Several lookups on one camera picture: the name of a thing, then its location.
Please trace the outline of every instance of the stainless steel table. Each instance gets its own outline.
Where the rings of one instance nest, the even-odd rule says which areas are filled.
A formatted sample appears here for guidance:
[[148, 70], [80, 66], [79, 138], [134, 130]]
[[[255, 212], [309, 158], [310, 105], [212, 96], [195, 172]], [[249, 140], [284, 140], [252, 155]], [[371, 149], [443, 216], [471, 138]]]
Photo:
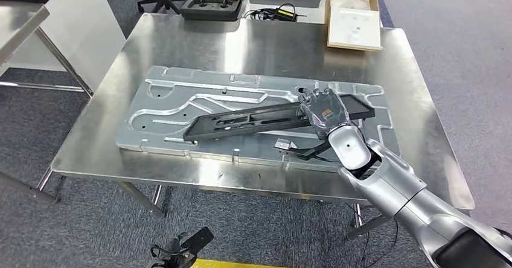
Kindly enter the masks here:
[[349, 81], [384, 88], [403, 159], [435, 194], [459, 209], [473, 209], [403, 30], [382, 29], [381, 53], [327, 48], [325, 34], [319, 24], [201, 22], [144, 14], [51, 167], [65, 176], [115, 180], [158, 215], [161, 186], [147, 200], [130, 182], [366, 203], [336, 173], [138, 153], [120, 150], [114, 142], [117, 126], [152, 65]]
[[[13, 52], [25, 41], [25, 39], [27, 39], [32, 33], [35, 33], [43, 42], [43, 44], [56, 57], [56, 59], [62, 64], [62, 66], [67, 70], [67, 72], [77, 80], [80, 87], [16, 83], [6, 81], [0, 81], [0, 86], [86, 92], [89, 96], [92, 96], [91, 89], [82, 80], [82, 78], [80, 78], [72, 65], [59, 51], [55, 44], [53, 44], [43, 29], [39, 27], [49, 15], [50, 13], [42, 4], [0, 1], [0, 66], [10, 58]], [[13, 178], [12, 176], [3, 173], [2, 171], [0, 171], [0, 182], [4, 182], [9, 186], [31, 194], [34, 197], [40, 197], [41, 199], [50, 202], [56, 202], [57, 197], [43, 192], [43, 189], [45, 188], [51, 173], [52, 170], [50, 167], [48, 167], [37, 187], [31, 187], [30, 185], [27, 185], [26, 183], [23, 183]]]

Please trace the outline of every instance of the hole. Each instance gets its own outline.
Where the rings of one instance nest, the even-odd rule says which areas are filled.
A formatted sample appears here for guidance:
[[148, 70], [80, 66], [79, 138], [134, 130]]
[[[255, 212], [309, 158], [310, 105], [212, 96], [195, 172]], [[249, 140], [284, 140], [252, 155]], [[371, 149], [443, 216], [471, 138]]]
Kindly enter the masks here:
[[228, 125], [228, 124], [240, 123], [240, 122], [245, 122], [245, 121], [247, 121], [247, 117], [243, 116], [240, 118], [220, 120], [217, 124], [218, 125]]
[[261, 124], [272, 124], [272, 123], [282, 123], [290, 121], [290, 118], [280, 118], [280, 119], [273, 119], [273, 120], [263, 120]]

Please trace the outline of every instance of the aluminum plate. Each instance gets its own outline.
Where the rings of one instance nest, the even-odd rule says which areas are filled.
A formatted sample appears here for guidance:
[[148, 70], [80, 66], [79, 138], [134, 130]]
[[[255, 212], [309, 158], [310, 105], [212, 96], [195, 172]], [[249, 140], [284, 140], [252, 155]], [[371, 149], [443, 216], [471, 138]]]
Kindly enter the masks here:
[[[374, 118], [354, 123], [366, 138], [378, 140], [400, 154], [380, 86], [163, 66], [149, 69], [118, 127], [116, 145], [138, 152], [336, 172], [337, 163], [317, 159], [303, 161], [273, 148], [280, 138], [294, 142], [298, 148], [320, 144], [322, 141], [310, 126], [195, 143], [182, 139], [197, 116], [297, 102], [301, 88], [326, 87], [340, 95], [354, 94], [375, 108]], [[337, 160], [333, 150], [327, 150], [321, 156]]]

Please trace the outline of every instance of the gray carpet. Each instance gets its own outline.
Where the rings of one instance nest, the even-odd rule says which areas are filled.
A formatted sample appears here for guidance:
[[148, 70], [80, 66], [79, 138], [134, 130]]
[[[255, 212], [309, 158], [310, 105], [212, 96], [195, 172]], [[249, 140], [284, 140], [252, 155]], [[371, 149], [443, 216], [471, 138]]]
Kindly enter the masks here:
[[512, 4], [509, 0], [386, 0], [403, 28], [476, 208], [512, 231]]
[[[108, 0], [125, 35], [136, 0]], [[9, 69], [3, 80], [72, 83], [65, 73]], [[83, 106], [83, 94], [0, 89], [0, 170], [36, 184]], [[149, 194], [151, 187], [138, 185]], [[216, 236], [202, 258], [286, 267], [365, 267], [392, 245], [394, 222], [344, 241], [353, 216], [343, 203], [166, 188], [154, 219], [111, 182], [53, 176], [51, 205], [0, 184], [2, 267], [144, 267], [149, 246], [165, 246], [179, 232], [208, 226]], [[366, 219], [376, 215], [363, 209]], [[400, 229], [391, 253], [372, 267], [429, 267]]]

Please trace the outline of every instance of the robotic arm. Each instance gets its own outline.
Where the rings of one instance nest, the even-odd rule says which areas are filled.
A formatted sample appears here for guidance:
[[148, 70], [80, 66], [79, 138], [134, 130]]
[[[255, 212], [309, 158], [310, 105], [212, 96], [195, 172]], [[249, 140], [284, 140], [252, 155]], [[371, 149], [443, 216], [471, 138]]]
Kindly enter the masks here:
[[[417, 240], [434, 267], [512, 268], [512, 237], [459, 212], [426, 189], [405, 161], [379, 142], [363, 140], [331, 89], [299, 98], [321, 139], [341, 161], [339, 174], [380, 212], [395, 218]], [[370, 167], [380, 165], [366, 179]]]

